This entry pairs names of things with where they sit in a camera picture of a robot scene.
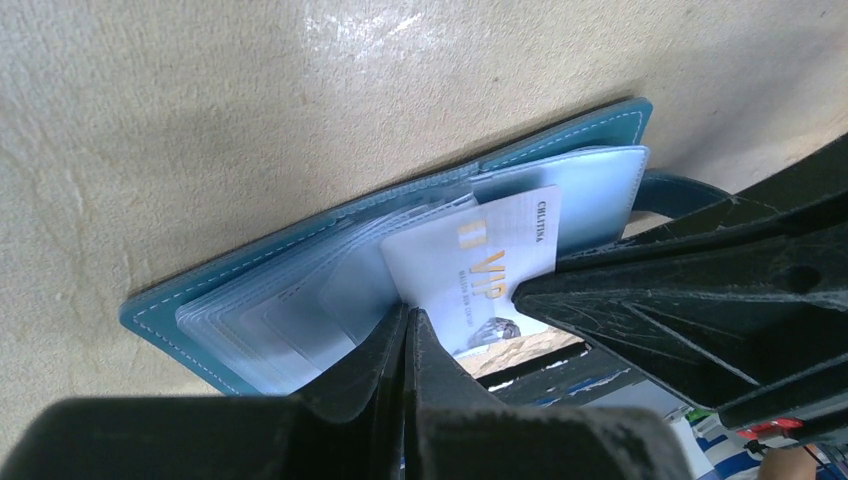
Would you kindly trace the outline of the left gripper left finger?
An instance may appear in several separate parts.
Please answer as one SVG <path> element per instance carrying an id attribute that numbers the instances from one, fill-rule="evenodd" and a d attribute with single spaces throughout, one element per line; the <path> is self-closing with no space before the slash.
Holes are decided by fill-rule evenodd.
<path id="1" fill-rule="evenodd" d="M 392 478 L 409 310 L 286 396 L 76 398 L 46 408 L 5 479 Z"/>

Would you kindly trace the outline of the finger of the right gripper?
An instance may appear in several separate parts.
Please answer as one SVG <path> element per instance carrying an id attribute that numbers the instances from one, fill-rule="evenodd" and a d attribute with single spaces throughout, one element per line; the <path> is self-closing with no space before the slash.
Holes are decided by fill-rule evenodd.
<path id="1" fill-rule="evenodd" d="M 615 245 L 561 258 L 557 273 L 710 254 L 764 241 L 847 248 L 847 137 L 724 200 Z"/>
<path id="2" fill-rule="evenodd" d="M 574 333 L 732 430 L 847 437 L 847 227 L 634 252 L 523 283 L 518 311 Z"/>

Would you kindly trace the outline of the blue card holder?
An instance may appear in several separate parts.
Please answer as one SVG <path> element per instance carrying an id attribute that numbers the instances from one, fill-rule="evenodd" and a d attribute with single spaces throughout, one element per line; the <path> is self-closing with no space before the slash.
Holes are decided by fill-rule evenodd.
<path id="1" fill-rule="evenodd" d="M 403 301 L 381 251 L 394 234 L 556 185 L 556 259 L 617 242 L 634 212 L 676 219 L 723 200 L 648 168 L 652 110 L 624 100 L 326 210 L 132 297 L 120 323 L 226 395 L 292 394 Z"/>

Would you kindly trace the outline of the white VIP card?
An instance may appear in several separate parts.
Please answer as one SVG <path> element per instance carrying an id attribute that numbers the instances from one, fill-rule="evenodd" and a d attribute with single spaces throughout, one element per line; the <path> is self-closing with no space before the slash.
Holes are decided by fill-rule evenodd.
<path id="1" fill-rule="evenodd" d="M 422 309 L 442 347 L 464 355 L 545 331 L 519 313 L 517 286 L 554 269 L 562 193 L 525 191 L 394 234 L 381 251 L 401 299 Z"/>

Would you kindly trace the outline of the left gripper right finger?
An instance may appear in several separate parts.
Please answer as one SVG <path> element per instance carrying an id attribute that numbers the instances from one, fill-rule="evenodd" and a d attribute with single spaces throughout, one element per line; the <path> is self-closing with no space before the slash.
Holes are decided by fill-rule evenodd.
<path id="1" fill-rule="evenodd" d="M 638 408 L 509 406 L 441 346 L 425 311 L 405 335 L 408 479 L 689 479 L 673 430 Z"/>

